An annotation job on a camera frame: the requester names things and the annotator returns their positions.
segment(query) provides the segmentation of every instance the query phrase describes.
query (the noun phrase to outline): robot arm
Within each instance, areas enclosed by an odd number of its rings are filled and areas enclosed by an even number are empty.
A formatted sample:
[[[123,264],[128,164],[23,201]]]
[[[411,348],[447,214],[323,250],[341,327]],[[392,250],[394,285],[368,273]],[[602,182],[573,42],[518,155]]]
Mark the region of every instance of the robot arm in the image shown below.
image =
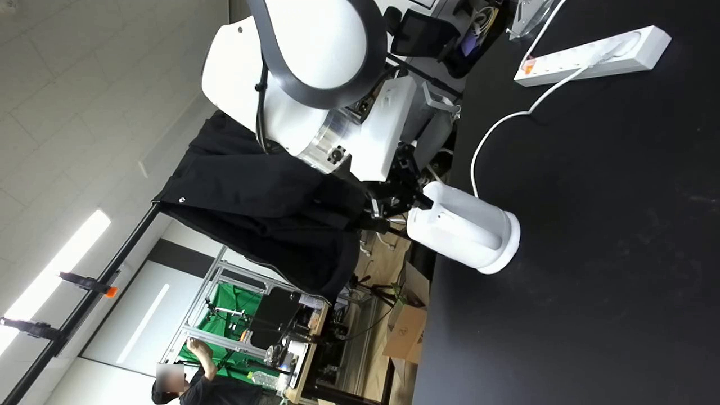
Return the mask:
[[[387,32],[374,0],[248,0],[264,58],[286,94],[333,111],[382,76]]]

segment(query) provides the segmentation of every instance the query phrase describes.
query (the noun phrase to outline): table surface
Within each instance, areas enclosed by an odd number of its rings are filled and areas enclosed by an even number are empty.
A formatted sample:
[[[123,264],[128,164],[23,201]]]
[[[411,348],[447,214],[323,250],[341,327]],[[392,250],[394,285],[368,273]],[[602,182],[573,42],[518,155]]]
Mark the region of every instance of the table surface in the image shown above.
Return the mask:
[[[652,72],[571,83],[498,129],[482,196],[518,214],[513,264],[438,260],[414,405],[638,405],[720,399],[718,3],[569,0],[536,54],[660,25]],[[452,185],[539,89],[499,40],[467,76]]]

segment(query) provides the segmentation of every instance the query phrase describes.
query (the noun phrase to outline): ceiling light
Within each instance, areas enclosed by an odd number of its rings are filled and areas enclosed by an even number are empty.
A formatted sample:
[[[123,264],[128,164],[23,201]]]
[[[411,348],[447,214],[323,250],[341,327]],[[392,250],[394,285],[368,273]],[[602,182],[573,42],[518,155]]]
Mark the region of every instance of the ceiling light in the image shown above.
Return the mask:
[[[5,318],[31,319],[52,293],[63,284],[60,273],[72,273],[74,265],[89,251],[89,247],[111,228],[111,218],[96,209],[93,215],[67,239],[67,242],[49,258],[43,273],[23,291],[23,294],[8,306]],[[16,328],[0,327],[0,355],[17,338]]]

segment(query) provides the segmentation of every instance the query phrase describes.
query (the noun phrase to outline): person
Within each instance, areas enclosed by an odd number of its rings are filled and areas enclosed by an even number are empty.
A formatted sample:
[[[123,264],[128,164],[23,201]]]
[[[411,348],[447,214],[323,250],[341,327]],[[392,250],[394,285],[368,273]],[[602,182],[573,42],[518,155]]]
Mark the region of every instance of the person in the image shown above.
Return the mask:
[[[162,372],[152,382],[152,403],[165,405],[179,399],[179,405],[279,405],[282,399],[256,384],[218,376],[211,350],[200,340],[187,340],[187,348],[200,360],[200,372],[187,381],[187,374]]]

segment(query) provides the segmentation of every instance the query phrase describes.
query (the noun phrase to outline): ceiling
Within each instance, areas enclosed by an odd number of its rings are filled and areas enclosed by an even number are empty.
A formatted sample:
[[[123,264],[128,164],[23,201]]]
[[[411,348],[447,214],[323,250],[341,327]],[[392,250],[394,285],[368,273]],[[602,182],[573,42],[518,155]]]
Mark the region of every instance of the ceiling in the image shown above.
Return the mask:
[[[0,310],[78,224],[102,209],[108,231],[74,268],[96,277],[150,206],[211,106],[205,51],[225,0],[23,0],[0,7]],[[125,282],[166,228],[140,240]],[[60,285],[33,319],[60,327],[80,300]],[[43,403],[108,304],[30,393]],[[17,338],[0,358],[0,395],[43,348]]]

